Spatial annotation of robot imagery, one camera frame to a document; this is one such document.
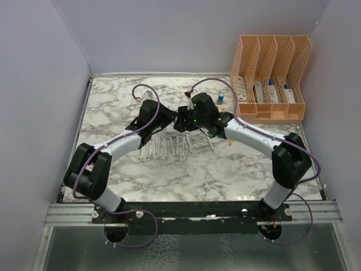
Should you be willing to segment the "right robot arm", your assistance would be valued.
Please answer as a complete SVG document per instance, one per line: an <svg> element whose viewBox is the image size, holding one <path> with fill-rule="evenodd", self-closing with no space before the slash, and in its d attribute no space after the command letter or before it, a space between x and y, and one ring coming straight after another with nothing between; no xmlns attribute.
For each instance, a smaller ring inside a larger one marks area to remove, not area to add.
<svg viewBox="0 0 361 271"><path fill-rule="evenodd" d="M188 105L178 108L174 129L183 133L205 129L211 137L221 137L251 147L272 161L274 182L262 198L260 216L271 221L279 215L279 207L311 167L309 154L296 133L275 134L250 125L229 112L218 111L206 93L191 96L185 92Z"/></svg>

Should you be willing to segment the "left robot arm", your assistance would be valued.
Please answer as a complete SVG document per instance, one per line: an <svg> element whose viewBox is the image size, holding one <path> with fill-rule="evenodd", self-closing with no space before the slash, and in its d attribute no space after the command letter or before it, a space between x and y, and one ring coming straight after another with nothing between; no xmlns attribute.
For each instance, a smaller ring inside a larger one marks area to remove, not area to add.
<svg viewBox="0 0 361 271"><path fill-rule="evenodd" d="M142 103L139 115L118 136L97 145L80 144L65 173L63 184L105 208L114 223L124 218L124 201L108 187L111 164L142 148L152 135L176 120L178 113L154 100Z"/></svg>

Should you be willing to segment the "white marker grey cap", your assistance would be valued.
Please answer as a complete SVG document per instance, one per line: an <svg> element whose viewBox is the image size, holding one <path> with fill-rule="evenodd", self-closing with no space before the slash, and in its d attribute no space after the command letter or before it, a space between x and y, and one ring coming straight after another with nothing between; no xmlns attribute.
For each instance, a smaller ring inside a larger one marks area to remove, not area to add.
<svg viewBox="0 0 361 271"><path fill-rule="evenodd" d="M214 151L214 147L213 147L212 142L210 141L209 137L206 137L206 140L207 140L207 142L208 142L208 145L209 145L210 149L211 149L212 151Z"/></svg>

